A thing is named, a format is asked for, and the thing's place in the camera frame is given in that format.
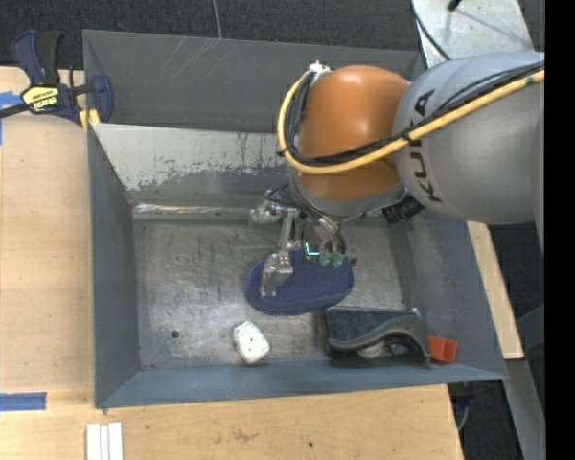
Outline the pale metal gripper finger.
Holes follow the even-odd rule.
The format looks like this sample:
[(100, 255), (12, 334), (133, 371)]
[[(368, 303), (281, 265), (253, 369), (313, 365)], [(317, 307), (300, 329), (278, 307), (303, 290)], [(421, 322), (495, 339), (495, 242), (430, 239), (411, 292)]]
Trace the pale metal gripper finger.
[(277, 252), (264, 260), (260, 293), (263, 297), (272, 297), (277, 294), (279, 286), (284, 284), (293, 274), (290, 254)]

